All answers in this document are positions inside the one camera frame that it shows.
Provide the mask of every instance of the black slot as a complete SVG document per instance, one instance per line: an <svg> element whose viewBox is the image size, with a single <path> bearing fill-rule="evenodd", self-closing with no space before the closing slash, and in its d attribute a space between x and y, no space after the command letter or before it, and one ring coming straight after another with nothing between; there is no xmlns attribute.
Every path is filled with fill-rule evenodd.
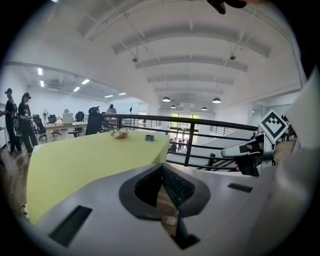
<svg viewBox="0 0 320 256"><path fill-rule="evenodd" d="M245 185L236 184L236 183L230 183L228 187L234 190L240 190L247 193L250 193L251 190L253 189L252 186L245 186Z"/></svg>
<svg viewBox="0 0 320 256"><path fill-rule="evenodd" d="M68 247L91 212L91 208L79 205L49 235L49 237L60 245Z"/></svg>

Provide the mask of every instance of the woman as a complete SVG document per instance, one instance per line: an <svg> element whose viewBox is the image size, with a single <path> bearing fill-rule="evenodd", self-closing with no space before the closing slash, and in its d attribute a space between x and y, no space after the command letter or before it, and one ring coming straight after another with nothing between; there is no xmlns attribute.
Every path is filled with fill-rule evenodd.
<svg viewBox="0 0 320 256"><path fill-rule="evenodd" d="M29 105L27 104L31 99L30 94L26 92L21 99L21 103L18 107L18 116L19 116L19 126L22 133L23 142L26 150L28 151L28 156L32 155L33 148L31 147L29 137L31 139L33 147L38 145L36 135L31 125L31 112Z"/></svg>

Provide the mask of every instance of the fan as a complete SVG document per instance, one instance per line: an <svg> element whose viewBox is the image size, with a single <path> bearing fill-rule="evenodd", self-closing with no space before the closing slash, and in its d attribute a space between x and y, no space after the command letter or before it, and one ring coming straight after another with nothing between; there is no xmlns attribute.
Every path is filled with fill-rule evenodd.
<svg viewBox="0 0 320 256"><path fill-rule="evenodd" d="M48 119L48 116L49 116L49 110L44 109L42 115L43 115L43 120L44 120L44 126L46 126L46 120Z"/></svg>

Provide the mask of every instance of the small blue container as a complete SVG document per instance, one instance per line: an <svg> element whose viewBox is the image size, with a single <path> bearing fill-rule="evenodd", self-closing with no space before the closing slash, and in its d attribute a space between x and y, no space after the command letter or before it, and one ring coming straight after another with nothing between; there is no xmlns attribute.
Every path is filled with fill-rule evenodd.
<svg viewBox="0 0 320 256"><path fill-rule="evenodd" d="M146 140L147 142L154 142L154 141L155 141L155 136L153 136L153 135L146 135L146 136L145 136L145 140Z"/></svg>

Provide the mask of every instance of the window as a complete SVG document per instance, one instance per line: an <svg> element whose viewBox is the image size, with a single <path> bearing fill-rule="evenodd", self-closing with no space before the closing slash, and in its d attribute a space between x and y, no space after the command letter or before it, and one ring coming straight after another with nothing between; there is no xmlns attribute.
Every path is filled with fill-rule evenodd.
<svg viewBox="0 0 320 256"><path fill-rule="evenodd" d="M191 118L191 119L201 119L201 116L198 114L179 114L179 113L171 113L171 117L173 118ZM189 139L190 133L190 123L185 122L171 122L170 123L170 138L175 139L176 141L184 140L187 142ZM196 134L199 133L199 124L194 125L194 135L192 144L196 145L198 143L198 136Z"/></svg>

